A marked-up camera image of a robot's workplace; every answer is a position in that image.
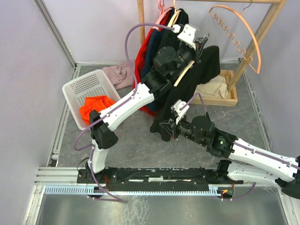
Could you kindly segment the peach hanger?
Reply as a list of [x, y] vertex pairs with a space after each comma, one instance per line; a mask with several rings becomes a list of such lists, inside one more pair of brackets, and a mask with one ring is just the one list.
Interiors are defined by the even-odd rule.
[[[237, 31], [237, 29], [231, 29], [227, 25], [227, 23], [222, 19], [222, 17], [218, 15], [217, 13], [218, 9], [226, 11], [232, 17], [235, 17], [242, 31]], [[227, 37], [231, 40], [232, 44], [236, 47], [236, 50], [240, 54], [241, 58], [248, 63], [248, 65], [252, 68], [252, 70], [255, 73], [260, 74], [261, 66], [262, 66], [262, 58], [261, 58], [260, 47], [258, 44], [258, 39], [256, 38], [256, 35], [252, 27], [244, 18], [243, 11], [239, 12], [238, 10], [230, 6], [216, 4], [209, 9], [209, 14], [215, 20], [218, 26], [223, 30], [223, 32], [225, 32]], [[252, 43], [254, 44], [254, 50], [256, 53], [256, 62], [254, 62], [254, 58], [253, 56], [250, 55], [250, 51], [245, 48], [246, 46], [240, 40], [240, 38], [242, 37], [241, 33], [243, 31], [246, 33], [244, 34], [244, 38], [247, 36], [247, 39], [249, 41], [251, 40]]]

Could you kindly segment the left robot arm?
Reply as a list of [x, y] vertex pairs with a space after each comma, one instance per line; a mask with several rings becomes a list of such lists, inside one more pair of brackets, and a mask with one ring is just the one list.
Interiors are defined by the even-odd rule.
[[114, 131], [131, 114], [141, 107], [162, 98], [179, 85], [184, 74], [201, 61], [200, 57], [208, 37], [179, 34], [179, 49], [161, 48], [154, 58], [154, 68], [135, 88], [117, 103], [90, 113], [92, 152], [88, 165], [88, 178], [100, 182], [104, 177], [105, 159], [109, 149], [118, 141]]

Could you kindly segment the orange t shirt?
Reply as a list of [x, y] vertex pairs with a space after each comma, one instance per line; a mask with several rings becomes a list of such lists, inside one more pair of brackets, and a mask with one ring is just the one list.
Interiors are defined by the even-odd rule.
[[90, 118], [89, 114], [91, 111], [96, 110], [98, 113], [110, 106], [115, 104], [115, 101], [110, 99], [108, 96], [95, 96], [95, 97], [86, 97], [84, 105], [80, 107], [79, 114], [81, 115], [82, 120], [89, 125]]

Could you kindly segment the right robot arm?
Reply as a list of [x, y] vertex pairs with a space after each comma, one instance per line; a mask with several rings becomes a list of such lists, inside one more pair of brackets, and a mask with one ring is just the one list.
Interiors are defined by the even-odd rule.
[[160, 126], [172, 137], [179, 135], [206, 147], [206, 151], [222, 158], [222, 167], [215, 171], [220, 183], [244, 181], [280, 188], [289, 197], [300, 197], [300, 159], [279, 155], [216, 128], [208, 115], [191, 122], [171, 117]]

